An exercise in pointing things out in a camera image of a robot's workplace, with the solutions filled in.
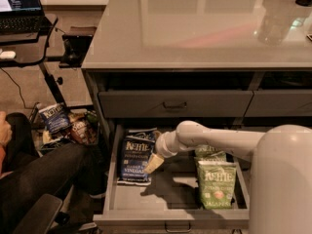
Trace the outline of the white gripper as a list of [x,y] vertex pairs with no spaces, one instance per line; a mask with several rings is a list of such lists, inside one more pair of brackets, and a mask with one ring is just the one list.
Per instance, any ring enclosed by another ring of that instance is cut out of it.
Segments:
[[179,141],[176,132],[164,132],[156,140],[155,153],[152,153],[144,171],[147,174],[155,172],[163,163],[164,158],[174,157],[178,153]]

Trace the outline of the person's hand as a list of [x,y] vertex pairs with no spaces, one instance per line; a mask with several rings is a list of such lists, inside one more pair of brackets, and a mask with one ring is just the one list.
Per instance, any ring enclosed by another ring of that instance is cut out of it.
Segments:
[[6,120],[6,113],[0,111],[0,145],[6,147],[12,139],[11,125]]

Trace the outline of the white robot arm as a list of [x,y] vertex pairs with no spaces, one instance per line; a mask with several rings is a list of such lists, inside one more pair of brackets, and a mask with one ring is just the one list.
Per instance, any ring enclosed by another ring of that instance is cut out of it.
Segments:
[[250,234],[311,234],[312,129],[282,125],[252,132],[183,121],[158,136],[144,170],[151,174],[166,158],[204,144],[252,164]]

